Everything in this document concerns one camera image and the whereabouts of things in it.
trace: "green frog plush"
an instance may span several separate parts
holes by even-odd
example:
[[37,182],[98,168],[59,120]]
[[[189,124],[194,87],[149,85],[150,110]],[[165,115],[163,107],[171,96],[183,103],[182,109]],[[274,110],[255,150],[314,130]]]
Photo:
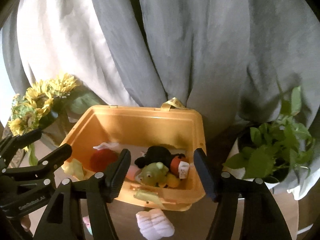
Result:
[[151,163],[145,166],[141,173],[137,176],[141,184],[155,187],[157,184],[159,187],[165,187],[167,183],[167,173],[169,169],[163,163]]

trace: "silver bolt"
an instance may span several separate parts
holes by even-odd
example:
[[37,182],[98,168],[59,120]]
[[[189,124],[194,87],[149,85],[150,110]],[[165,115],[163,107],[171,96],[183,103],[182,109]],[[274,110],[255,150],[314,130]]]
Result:
[[51,180],[49,180],[49,179],[45,179],[43,181],[43,184],[45,184],[45,185],[49,185],[50,183],[51,183]]
[[62,181],[63,185],[67,185],[70,182],[70,179],[66,178]]
[[262,183],[263,183],[263,180],[260,179],[260,178],[256,178],[254,181],[255,181],[257,184],[262,184]]
[[221,176],[222,176],[223,178],[230,178],[230,173],[224,171],[223,173],[221,173]]
[[97,179],[100,179],[103,177],[103,172],[97,172],[94,176],[97,178]]

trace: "orange plastic bin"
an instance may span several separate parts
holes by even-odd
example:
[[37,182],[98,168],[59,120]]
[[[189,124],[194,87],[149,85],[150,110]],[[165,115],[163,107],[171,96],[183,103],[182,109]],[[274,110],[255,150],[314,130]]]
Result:
[[[142,147],[166,145],[184,149],[190,165],[188,178],[179,188],[159,188],[125,180],[117,200],[173,211],[188,210],[204,197],[204,189],[193,165],[193,152],[205,151],[201,115],[194,110],[161,109],[149,107],[93,106],[88,109],[62,143],[72,146],[72,156],[89,170],[92,147],[102,142],[118,142]],[[157,194],[163,206],[134,198],[137,190]]]

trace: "red ball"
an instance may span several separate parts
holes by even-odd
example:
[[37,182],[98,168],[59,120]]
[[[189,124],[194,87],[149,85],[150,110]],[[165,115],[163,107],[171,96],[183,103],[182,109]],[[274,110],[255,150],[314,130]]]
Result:
[[110,149],[98,150],[91,155],[90,167],[94,172],[103,172],[106,167],[118,160],[118,154]]

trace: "white plush toy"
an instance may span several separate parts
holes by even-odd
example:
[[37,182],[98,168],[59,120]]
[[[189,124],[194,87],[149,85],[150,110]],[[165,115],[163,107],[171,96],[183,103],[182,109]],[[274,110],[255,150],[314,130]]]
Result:
[[162,237],[173,236],[174,226],[161,209],[141,211],[136,216],[140,232],[147,240],[159,240]]

